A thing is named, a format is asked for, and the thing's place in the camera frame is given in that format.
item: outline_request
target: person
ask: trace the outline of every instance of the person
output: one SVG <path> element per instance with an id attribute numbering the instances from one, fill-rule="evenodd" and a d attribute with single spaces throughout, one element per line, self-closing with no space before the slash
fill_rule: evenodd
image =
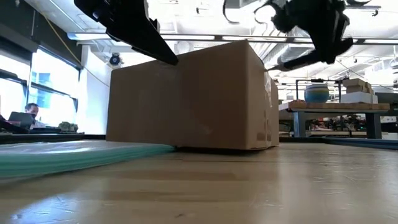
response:
<path id="1" fill-rule="evenodd" d="M 31 129 L 34 128 L 45 128 L 45 124 L 41 123 L 40 121 L 36 120 L 37 113 L 39 113 L 39 106 L 35 103 L 28 103 L 25 106 L 25 113 L 29 113 L 33 116 L 34 121 L 33 124 L 30 126 Z"/>

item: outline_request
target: wooden table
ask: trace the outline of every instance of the wooden table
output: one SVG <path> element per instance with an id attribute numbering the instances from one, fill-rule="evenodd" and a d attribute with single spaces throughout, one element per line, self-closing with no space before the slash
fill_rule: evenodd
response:
<path id="1" fill-rule="evenodd" d="M 398 153 L 177 152 L 0 187 L 0 223 L 397 223 Z"/>
<path id="2" fill-rule="evenodd" d="M 306 137 L 305 121 L 319 117 L 335 117 L 347 114 L 365 114 L 367 138 L 381 139 L 380 114 L 390 109 L 387 103 L 301 103 L 279 105 L 279 119 L 294 121 L 294 136 Z"/>

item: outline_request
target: wooden surface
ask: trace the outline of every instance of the wooden surface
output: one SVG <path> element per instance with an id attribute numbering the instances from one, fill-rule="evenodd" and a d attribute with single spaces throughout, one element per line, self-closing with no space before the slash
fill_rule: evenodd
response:
<path id="1" fill-rule="evenodd" d="M 335 117 L 352 113 L 386 113 L 390 104 L 379 103 L 301 103 L 289 102 L 279 105 L 279 119 L 293 119 L 293 111 L 306 112 L 306 119 Z"/>
<path id="2" fill-rule="evenodd" d="M 0 188 L 0 223 L 398 223 L 398 153 L 173 153 Z"/>

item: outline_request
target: teal mat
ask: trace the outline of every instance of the teal mat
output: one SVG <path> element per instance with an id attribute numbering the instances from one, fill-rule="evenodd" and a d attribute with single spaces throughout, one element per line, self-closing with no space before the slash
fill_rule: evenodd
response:
<path id="1" fill-rule="evenodd" d="M 0 178 L 34 177 L 103 166 L 166 152 L 172 146 L 106 141 L 0 146 Z"/>

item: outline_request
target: blue container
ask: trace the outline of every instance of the blue container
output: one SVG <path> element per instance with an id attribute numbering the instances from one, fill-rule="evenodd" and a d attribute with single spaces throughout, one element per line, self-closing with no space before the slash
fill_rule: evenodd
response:
<path id="1" fill-rule="evenodd" d="M 326 103 L 329 99 L 327 84 L 312 84 L 306 87 L 304 99 L 307 103 Z"/>

